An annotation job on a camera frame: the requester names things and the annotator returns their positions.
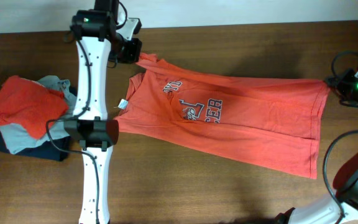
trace pile of clothes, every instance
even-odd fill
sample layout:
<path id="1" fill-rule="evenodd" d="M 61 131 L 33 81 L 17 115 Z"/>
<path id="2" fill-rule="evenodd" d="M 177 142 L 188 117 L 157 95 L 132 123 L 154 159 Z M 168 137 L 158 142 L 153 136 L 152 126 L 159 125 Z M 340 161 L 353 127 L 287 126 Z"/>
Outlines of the pile of clothes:
<path id="1" fill-rule="evenodd" d="M 46 135 L 50 119 L 73 115 L 76 90 L 69 80 L 46 76 L 37 82 L 9 77 L 0 90 L 0 151 L 62 161 L 67 153 L 55 149 Z M 68 149 L 70 137 L 63 122 L 50 125 L 53 142 Z"/>

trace red shirt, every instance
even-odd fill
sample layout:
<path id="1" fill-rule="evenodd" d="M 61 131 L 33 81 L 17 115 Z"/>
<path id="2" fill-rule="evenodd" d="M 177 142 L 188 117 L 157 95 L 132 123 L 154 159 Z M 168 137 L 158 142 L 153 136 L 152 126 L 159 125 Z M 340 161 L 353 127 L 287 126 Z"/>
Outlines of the red shirt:
<path id="1" fill-rule="evenodd" d="M 239 78 L 193 72 L 142 54 L 119 129 L 315 179 L 321 80 Z"/>

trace wooden table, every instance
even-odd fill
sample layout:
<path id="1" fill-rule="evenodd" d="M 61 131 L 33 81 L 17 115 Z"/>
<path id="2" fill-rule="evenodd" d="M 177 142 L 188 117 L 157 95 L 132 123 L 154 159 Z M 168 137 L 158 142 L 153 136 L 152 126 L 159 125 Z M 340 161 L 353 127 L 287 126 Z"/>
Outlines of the wooden table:
<path id="1" fill-rule="evenodd" d="M 76 86 L 75 44 L 63 32 L 0 34 L 0 87 L 7 77 L 68 78 Z M 183 68 L 241 77 L 317 78 L 331 75 L 333 57 L 358 51 L 358 22 L 144 29 L 143 51 Z M 338 69 L 352 65 L 349 58 Z M 108 70 L 109 115 L 117 114 L 136 65 Z M 323 115 L 318 170 L 329 143 L 358 129 L 358 109 L 331 94 Z M 358 151 L 344 139 L 329 162 L 329 178 Z M 0 223 L 77 223 L 83 190 L 82 158 L 43 161 L 0 153 Z M 317 180 L 212 156 L 136 134 L 121 134 L 110 164 L 112 223 L 219 223 L 274 217 L 327 193 Z"/>

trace white background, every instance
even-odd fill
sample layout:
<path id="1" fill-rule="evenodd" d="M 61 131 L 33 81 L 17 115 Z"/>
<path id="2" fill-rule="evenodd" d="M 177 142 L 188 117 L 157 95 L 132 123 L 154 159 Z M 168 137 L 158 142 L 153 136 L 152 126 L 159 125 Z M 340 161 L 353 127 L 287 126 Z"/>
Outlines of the white background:
<path id="1" fill-rule="evenodd" d="M 143 27 L 358 20 L 358 0 L 122 0 Z M 0 33 L 68 30 L 94 0 L 0 0 Z"/>

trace folded clothing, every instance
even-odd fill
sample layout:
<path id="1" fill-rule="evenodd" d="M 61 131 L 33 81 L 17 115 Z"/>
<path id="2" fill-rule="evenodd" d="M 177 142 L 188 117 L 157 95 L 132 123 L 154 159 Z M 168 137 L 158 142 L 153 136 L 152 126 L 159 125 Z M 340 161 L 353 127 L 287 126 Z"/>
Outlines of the folded clothing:
<path id="1" fill-rule="evenodd" d="M 61 118 L 69 118 L 73 115 L 76 102 L 76 89 L 70 86 L 69 80 L 60 80 L 57 76 L 49 75 L 38 80 L 44 87 L 63 93 L 64 101 L 69 109 Z M 37 148 L 49 138 L 44 134 L 40 139 L 35 139 L 28 134 L 20 124 L 7 124 L 0 126 L 0 132 L 4 138 L 5 146 L 11 154 L 17 154 L 27 148 Z M 63 122 L 56 122 L 50 128 L 52 139 L 61 139 L 68 136 L 64 130 Z"/>
<path id="2" fill-rule="evenodd" d="M 321 116 L 329 88 L 321 80 L 242 78 L 193 72 L 141 54 L 146 73 L 130 79 L 125 133 L 217 156 L 317 177 Z"/>
<path id="3" fill-rule="evenodd" d="M 54 140 L 53 142 L 61 149 L 68 149 L 70 143 L 70 137 L 57 139 Z M 4 138 L 2 137 L 1 132 L 0 132 L 0 152 L 11 153 L 5 145 Z M 38 147 L 23 149 L 20 152 L 18 152 L 16 155 L 36 157 L 40 159 L 49 159 L 53 161 L 62 161 L 65 158 L 67 158 L 68 154 L 66 152 L 59 151 L 52 145 L 52 143 L 47 141 Z"/>
<path id="4" fill-rule="evenodd" d="M 40 139 L 46 133 L 45 123 L 68 109 L 63 98 L 60 91 L 17 75 L 9 77 L 0 90 L 0 126 L 20 124 L 31 137 Z"/>

